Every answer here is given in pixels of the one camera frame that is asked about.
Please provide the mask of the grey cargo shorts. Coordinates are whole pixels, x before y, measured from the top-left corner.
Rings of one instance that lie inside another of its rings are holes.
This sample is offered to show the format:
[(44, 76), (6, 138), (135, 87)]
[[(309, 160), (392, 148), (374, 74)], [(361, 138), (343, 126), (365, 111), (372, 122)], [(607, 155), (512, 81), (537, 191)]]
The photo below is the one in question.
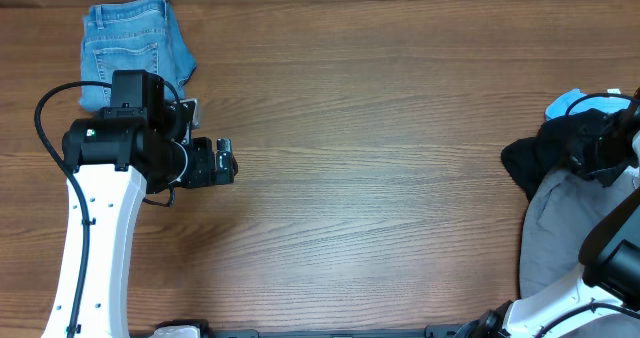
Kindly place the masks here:
[(530, 297), (571, 271), (590, 231), (638, 187), (639, 170), (631, 167), (609, 187), (566, 170), (547, 174), (524, 218), (520, 295)]

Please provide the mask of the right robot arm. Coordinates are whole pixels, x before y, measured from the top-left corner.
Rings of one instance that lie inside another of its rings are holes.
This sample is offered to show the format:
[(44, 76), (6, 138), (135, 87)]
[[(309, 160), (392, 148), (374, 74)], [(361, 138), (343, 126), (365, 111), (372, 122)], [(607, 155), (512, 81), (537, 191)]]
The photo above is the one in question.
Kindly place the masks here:
[(520, 299), (460, 337), (639, 334), (639, 97), (574, 89), (501, 161), (529, 206)]

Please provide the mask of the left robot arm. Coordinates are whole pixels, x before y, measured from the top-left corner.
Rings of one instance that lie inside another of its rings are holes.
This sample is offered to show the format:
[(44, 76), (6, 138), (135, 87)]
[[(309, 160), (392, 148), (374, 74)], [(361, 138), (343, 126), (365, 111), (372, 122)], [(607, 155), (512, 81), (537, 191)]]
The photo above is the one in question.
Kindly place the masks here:
[(238, 164), (228, 138), (195, 138), (199, 105), (145, 70), (117, 70), (102, 88), (109, 103), (78, 119), (55, 150), (42, 125), (46, 93), (34, 112), (43, 146), (67, 179), (68, 223), (46, 337), (127, 337), (133, 233), (151, 194), (227, 185)]

